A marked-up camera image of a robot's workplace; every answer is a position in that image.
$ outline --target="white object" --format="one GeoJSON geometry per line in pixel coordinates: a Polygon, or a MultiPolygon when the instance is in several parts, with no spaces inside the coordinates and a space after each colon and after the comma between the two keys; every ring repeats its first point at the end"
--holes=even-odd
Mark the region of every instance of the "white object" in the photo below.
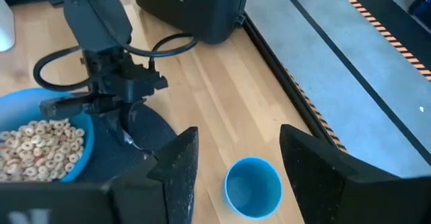
{"type": "Polygon", "coordinates": [[[15,26],[12,10],[5,0],[0,0],[0,52],[9,50],[15,44],[15,26]]]}

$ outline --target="cereal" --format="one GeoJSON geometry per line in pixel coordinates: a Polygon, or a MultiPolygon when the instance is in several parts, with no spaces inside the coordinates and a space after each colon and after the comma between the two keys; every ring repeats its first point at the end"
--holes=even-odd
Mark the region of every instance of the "cereal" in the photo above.
{"type": "Polygon", "coordinates": [[[52,160],[54,158],[55,151],[51,149],[51,152],[46,156],[47,160],[52,160]]]}
{"type": "Polygon", "coordinates": [[[76,129],[76,131],[75,131],[75,136],[76,137],[83,137],[84,135],[85,135],[85,131],[83,130],[83,129],[81,129],[81,128],[78,128],[78,129],[76,129]]]}
{"type": "Polygon", "coordinates": [[[68,159],[71,163],[76,163],[79,159],[79,156],[77,154],[73,153],[69,156],[68,159]]]}
{"type": "Polygon", "coordinates": [[[62,178],[64,178],[66,176],[66,171],[65,170],[60,170],[59,171],[59,176],[58,176],[58,179],[62,179],[62,178]]]}
{"type": "Polygon", "coordinates": [[[42,155],[42,149],[39,147],[34,148],[33,150],[33,156],[34,157],[40,157],[42,155]]]}
{"type": "Polygon", "coordinates": [[[65,166],[65,170],[66,170],[66,172],[70,172],[70,171],[72,171],[72,169],[75,167],[75,164],[73,164],[73,163],[68,163],[68,164],[66,164],[66,166],[65,166]]]}
{"type": "Polygon", "coordinates": [[[71,148],[69,144],[64,144],[63,146],[60,147],[60,152],[64,153],[64,154],[68,154],[70,153],[71,148]]]}
{"type": "Polygon", "coordinates": [[[0,182],[64,178],[84,152],[84,135],[69,119],[33,120],[0,133],[0,182]]]}
{"type": "Polygon", "coordinates": [[[12,165],[19,162],[20,162],[19,159],[10,159],[9,161],[6,162],[6,165],[12,165]]]}
{"type": "Polygon", "coordinates": [[[39,124],[39,122],[32,120],[31,122],[28,123],[29,126],[33,126],[36,127],[39,124]]]}
{"type": "Polygon", "coordinates": [[[65,159],[64,153],[56,152],[54,154],[54,161],[56,161],[57,163],[63,161],[64,159],[65,159]]]}
{"type": "Polygon", "coordinates": [[[36,174],[38,174],[38,171],[35,167],[27,167],[24,173],[27,176],[35,176],[36,174]]]}
{"type": "Polygon", "coordinates": [[[26,151],[33,150],[33,144],[29,142],[22,143],[20,147],[26,151]]]}
{"type": "Polygon", "coordinates": [[[57,170],[57,171],[62,170],[62,169],[63,169],[63,166],[64,166],[64,163],[63,163],[63,162],[59,162],[59,163],[57,163],[57,165],[54,167],[54,170],[57,170]]]}
{"type": "Polygon", "coordinates": [[[39,143],[39,142],[40,142],[40,140],[42,140],[42,137],[41,137],[40,135],[34,135],[34,136],[32,137],[32,143],[33,143],[33,144],[37,144],[37,143],[39,143]]]}
{"type": "Polygon", "coordinates": [[[6,141],[6,140],[8,140],[11,137],[12,137],[12,134],[10,132],[8,132],[8,131],[4,131],[4,132],[0,133],[0,139],[1,140],[6,141]]]}
{"type": "Polygon", "coordinates": [[[82,137],[78,137],[78,138],[76,138],[75,142],[79,145],[83,145],[84,139],[82,137]]]}
{"type": "Polygon", "coordinates": [[[70,144],[70,148],[72,151],[78,151],[80,147],[81,147],[81,145],[76,143],[76,141],[70,144]]]}
{"type": "Polygon", "coordinates": [[[54,169],[54,168],[55,168],[55,166],[57,166],[57,163],[56,163],[56,162],[54,162],[53,160],[48,160],[48,161],[46,161],[46,162],[45,162],[45,166],[46,166],[48,169],[52,170],[52,169],[54,169]]]}

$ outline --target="orange and black striped tape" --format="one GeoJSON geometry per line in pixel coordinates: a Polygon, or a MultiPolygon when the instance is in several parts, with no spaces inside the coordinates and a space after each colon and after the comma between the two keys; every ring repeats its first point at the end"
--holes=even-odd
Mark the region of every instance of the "orange and black striped tape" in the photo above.
{"type": "Polygon", "coordinates": [[[327,131],[328,135],[332,138],[332,140],[335,143],[335,145],[337,146],[337,148],[340,151],[343,151],[344,153],[348,153],[347,149],[344,147],[343,143],[341,143],[341,141],[339,140],[337,135],[334,133],[332,128],[329,126],[328,122],[326,122],[326,120],[323,119],[322,114],[317,110],[316,106],[311,102],[310,98],[307,97],[307,95],[305,94],[305,92],[301,88],[301,86],[298,83],[296,83],[292,74],[286,68],[285,68],[285,70],[286,70],[286,73],[288,73],[289,77],[292,79],[292,81],[295,83],[296,88],[298,88],[298,90],[301,92],[302,97],[305,99],[307,104],[310,106],[311,110],[314,112],[316,117],[319,119],[319,121],[321,122],[323,127],[325,127],[325,130],[327,131]]]}
{"type": "Polygon", "coordinates": [[[357,0],[348,0],[367,19],[382,36],[388,40],[428,81],[431,81],[431,71],[427,70],[419,60],[408,51],[382,24],[372,16],[357,0]]]}

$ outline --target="blue cup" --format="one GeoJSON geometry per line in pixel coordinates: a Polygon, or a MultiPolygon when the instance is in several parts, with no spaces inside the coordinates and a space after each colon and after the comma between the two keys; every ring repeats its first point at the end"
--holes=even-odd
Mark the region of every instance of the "blue cup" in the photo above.
{"type": "Polygon", "coordinates": [[[278,209],[283,196],[280,176],[268,161],[245,157],[234,163],[224,179],[224,197],[234,212],[263,220],[278,209]]]}

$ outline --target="wooden table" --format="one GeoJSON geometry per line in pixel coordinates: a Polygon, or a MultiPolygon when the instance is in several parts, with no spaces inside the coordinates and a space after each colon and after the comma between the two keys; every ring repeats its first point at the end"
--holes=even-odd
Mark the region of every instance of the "wooden table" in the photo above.
{"type": "MultiPolygon", "coordinates": [[[[157,41],[176,32],[140,10],[135,0],[121,0],[133,26],[132,45],[150,49],[157,41]]],[[[13,7],[16,45],[0,53],[0,94],[36,86],[35,62],[55,50],[75,46],[61,8],[48,3],[13,7]]],[[[178,46],[184,40],[168,43],[178,46]]],[[[46,66],[42,76],[60,84],[87,77],[79,63],[80,53],[46,66]]],[[[134,56],[135,63],[147,58],[134,56]]],[[[189,52],[156,59],[169,88],[158,91],[147,105],[180,133],[199,127],[199,171],[195,188],[193,223],[256,223],[231,212],[222,201],[222,180],[228,166],[246,155],[268,159],[284,183],[284,198],[276,215],[259,223],[303,223],[283,167],[279,128],[283,123],[309,133],[277,80],[244,30],[236,30],[217,46],[198,44],[189,52]]]]}

